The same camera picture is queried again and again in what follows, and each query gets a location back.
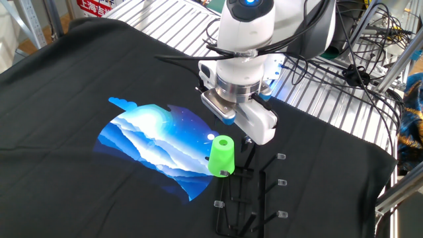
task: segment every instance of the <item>green plastic cup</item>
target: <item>green plastic cup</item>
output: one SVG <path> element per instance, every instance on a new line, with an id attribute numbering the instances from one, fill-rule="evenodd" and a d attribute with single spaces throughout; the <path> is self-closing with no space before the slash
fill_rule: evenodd
<path id="1" fill-rule="evenodd" d="M 235 170 L 235 148 L 232 138 L 229 136 L 217 136 L 214 138 L 211 145 L 208 169 L 216 177 L 225 177 L 220 175 L 220 171 L 233 173 Z"/>

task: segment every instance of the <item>printed graphic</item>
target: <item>printed graphic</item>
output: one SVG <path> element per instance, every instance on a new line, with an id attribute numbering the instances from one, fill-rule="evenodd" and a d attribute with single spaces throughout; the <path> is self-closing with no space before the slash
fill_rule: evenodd
<path id="1" fill-rule="evenodd" d="M 180 185 L 189 201 L 206 189 L 212 175 L 205 157 L 217 132 L 185 108 L 168 105 L 168 112 L 154 104 L 137 106 L 117 98 L 109 101 L 125 112 L 101 131 L 94 151 L 113 155 L 121 151 L 163 173 Z M 162 188 L 170 193 L 179 189 Z"/>
<path id="2" fill-rule="evenodd" d="M 77 0 L 78 6 L 85 12 L 86 17 L 102 17 L 111 11 L 122 0 Z"/>

